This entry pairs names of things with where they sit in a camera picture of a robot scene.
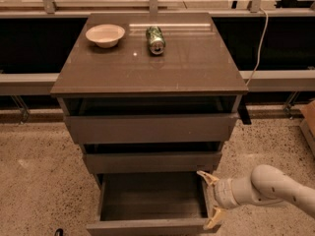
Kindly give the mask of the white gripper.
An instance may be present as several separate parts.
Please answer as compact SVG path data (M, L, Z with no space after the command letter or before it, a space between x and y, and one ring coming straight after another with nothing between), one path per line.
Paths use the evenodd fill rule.
M219 179L201 170L198 170L197 174L205 180L208 186L215 186L215 199L220 207L213 208L213 216L203 226L205 230L214 229L225 218L227 209L239 207L232 191L232 179Z

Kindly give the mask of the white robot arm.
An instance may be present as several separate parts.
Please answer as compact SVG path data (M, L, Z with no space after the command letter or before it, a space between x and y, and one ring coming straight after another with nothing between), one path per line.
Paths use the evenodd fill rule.
M315 190L271 165L258 165L242 178L219 179L202 170L197 174L210 190L208 200L214 200L214 215L205 223L205 230L213 229L229 209L245 205L261 207L288 202L315 217Z

